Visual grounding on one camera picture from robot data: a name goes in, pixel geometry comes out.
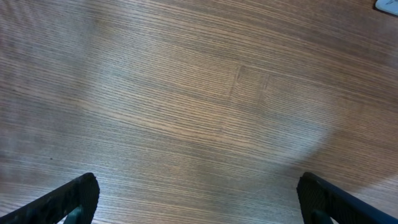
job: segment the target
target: laminate flooring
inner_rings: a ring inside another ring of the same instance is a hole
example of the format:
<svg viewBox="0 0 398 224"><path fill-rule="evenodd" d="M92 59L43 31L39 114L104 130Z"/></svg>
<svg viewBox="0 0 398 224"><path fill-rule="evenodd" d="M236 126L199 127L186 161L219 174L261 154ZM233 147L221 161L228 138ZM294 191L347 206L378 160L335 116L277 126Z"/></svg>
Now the laminate flooring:
<svg viewBox="0 0 398 224"><path fill-rule="evenodd" d="M370 0L1 0L0 215L302 223L311 171L398 217L398 18Z"/></svg>

